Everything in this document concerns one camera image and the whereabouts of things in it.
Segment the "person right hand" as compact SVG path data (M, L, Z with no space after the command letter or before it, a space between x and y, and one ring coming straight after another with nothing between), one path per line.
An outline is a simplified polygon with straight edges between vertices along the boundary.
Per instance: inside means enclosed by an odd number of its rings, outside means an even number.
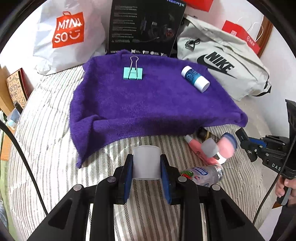
M290 197L288 198L288 207L295 206L296 202L296 179L288 180L280 176L275 186L275 194L278 198L281 198L285 194L284 188L291 188Z

